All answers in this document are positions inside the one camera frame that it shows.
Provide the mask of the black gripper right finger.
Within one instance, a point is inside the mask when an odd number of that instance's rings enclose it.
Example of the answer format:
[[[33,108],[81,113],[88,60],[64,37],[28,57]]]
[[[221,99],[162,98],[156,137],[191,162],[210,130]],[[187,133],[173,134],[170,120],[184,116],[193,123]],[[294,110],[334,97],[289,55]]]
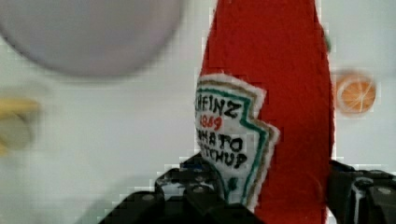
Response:
[[[337,224],[396,224],[395,175],[331,161],[327,205]]]

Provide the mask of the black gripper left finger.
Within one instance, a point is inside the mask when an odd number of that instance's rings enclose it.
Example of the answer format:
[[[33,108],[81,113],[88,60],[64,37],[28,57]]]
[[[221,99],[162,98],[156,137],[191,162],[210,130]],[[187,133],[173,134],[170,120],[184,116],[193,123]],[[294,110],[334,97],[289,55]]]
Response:
[[[98,224],[265,224],[221,196],[219,175],[199,154],[127,196]]]

